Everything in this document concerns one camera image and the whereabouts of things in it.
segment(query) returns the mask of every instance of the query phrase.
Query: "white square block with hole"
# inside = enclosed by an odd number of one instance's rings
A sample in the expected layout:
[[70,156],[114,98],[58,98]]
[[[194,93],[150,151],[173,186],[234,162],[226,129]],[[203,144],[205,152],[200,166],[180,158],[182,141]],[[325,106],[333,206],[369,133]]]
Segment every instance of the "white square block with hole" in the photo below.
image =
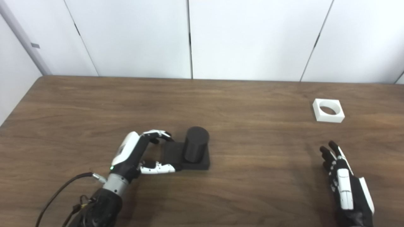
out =
[[[335,114],[328,114],[322,111],[320,107],[328,107],[332,109]],[[336,99],[315,99],[313,102],[313,110],[318,122],[341,123],[345,118],[342,106],[339,100]]]

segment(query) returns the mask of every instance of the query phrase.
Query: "white wall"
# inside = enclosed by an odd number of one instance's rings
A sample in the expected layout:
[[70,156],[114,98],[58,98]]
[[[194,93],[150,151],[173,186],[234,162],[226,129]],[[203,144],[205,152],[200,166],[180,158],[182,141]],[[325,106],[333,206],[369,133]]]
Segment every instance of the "white wall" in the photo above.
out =
[[196,79],[299,81],[331,0],[191,0]]
[[100,76],[191,78],[186,0],[66,0]]
[[335,0],[302,81],[394,83],[404,71],[404,1]]
[[63,0],[0,0],[0,8],[46,74],[97,76]]
[[0,15],[0,125],[42,76]]

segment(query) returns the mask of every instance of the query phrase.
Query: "wooden table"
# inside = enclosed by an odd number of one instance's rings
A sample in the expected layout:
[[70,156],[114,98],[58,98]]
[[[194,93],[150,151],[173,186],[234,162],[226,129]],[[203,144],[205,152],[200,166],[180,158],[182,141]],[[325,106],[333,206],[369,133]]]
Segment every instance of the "wooden table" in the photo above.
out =
[[[316,122],[315,98],[339,99],[345,120]],[[182,141],[191,126],[210,133],[210,170],[142,176],[117,226],[334,227],[318,151],[330,139],[366,178],[375,226],[404,226],[404,86],[63,76],[38,79],[0,127],[0,226],[33,226],[76,174],[107,176],[130,131],[163,129]],[[71,184],[41,226],[61,226],[100,186]]]

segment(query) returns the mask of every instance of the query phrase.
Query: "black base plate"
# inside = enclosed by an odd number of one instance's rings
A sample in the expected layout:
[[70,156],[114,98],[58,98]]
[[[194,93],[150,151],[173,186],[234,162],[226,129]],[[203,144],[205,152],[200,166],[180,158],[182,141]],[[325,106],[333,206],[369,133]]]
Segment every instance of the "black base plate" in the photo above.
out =
[[182,150],[184,147],[184,143],[178,142],[166,142],[164,147],[164,156],[163,156],[163,164],[164,163],[173,163],[173,164],[181,164],[184,170],[208,170],[210,166],[210,158],[209,158],[209,148],[206,148],[206,151],[203,155],[202,161],[200,163],[191,163],[184,159],[182,155]]

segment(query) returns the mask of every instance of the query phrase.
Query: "black cylinder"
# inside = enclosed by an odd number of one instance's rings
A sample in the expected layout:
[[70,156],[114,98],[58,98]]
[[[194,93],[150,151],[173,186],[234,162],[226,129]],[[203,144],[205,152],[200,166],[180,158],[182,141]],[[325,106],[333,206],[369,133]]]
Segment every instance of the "black cylinder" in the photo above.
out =
[[192,163],[201,162],[208,142],[209,133],[204,128],[197,126],[189,128],[187,137],[185,138],[184,149],[182,150],[184,159]]

